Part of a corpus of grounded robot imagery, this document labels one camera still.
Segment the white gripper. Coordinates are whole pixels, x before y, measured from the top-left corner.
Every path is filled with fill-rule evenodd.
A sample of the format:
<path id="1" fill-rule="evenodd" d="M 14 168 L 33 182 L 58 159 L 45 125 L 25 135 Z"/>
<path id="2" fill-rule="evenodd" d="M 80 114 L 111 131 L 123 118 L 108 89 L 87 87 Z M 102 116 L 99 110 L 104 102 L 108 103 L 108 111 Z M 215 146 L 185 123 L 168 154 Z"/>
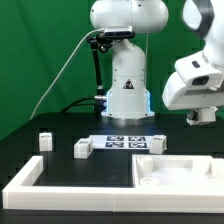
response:
<path id="1" fill-rule="evenodd" d="M 215 74 L 198 76 L 187 85 L 174 72 L 165 85 L 162 99 L 169 110 L 224 106 L 224 78 Z"/>

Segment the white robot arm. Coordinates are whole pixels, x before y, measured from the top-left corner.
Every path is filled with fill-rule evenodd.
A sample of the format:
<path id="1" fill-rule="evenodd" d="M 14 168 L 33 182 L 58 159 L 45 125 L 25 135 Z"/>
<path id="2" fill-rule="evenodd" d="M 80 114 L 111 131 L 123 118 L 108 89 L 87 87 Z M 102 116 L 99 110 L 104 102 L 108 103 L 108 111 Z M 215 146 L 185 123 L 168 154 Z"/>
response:
<path id="1" fill-rule="evenodd" d="M 224 106 L 224 0 L 186 0 L 186 26 L 205 41 L 204 48 L 175 62 L 162 99 L 170 110 L 189 111 L 187 122 L 214 122 Z M 145 87 L 146 55 L 130 39 L 137 33 L 162 30 L 168 9 L 162 0 L 96 0 L 90 11 L 99 35 L 97 48 L 112 55 L 112 87 L 105 96 L 102 117 L 132 125 L 154 116 Z"/>

